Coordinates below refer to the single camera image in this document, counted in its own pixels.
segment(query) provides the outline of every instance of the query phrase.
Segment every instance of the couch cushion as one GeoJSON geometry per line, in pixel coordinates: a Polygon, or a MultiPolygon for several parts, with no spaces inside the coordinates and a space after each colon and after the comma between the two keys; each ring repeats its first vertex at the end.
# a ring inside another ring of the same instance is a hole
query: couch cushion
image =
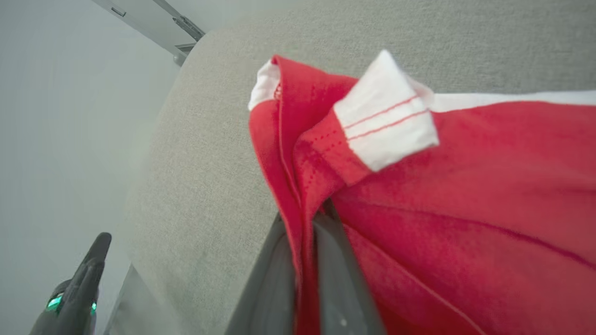
{"type": "Polygon", "coordinates": [[[247,103],[273,55],[360,76],[388,49],[436,92],[596,88],[596,2],[323,0],[208,33],[160,113],[120,232],[187,334],[226,327],[276,207],[247,103]]]}

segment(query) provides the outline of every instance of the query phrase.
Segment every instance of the red shirt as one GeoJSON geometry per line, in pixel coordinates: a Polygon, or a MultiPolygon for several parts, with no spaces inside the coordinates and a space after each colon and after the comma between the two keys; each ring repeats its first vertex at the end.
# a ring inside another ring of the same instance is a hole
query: red shirt
{"type": "Polygon", "coordinates": [[[596,91],[434,94],[387,51],[360,80],[279,56],[254,149],[318,333],[311,220],[331,197],[388,333],[596,333],[596,91]]]}

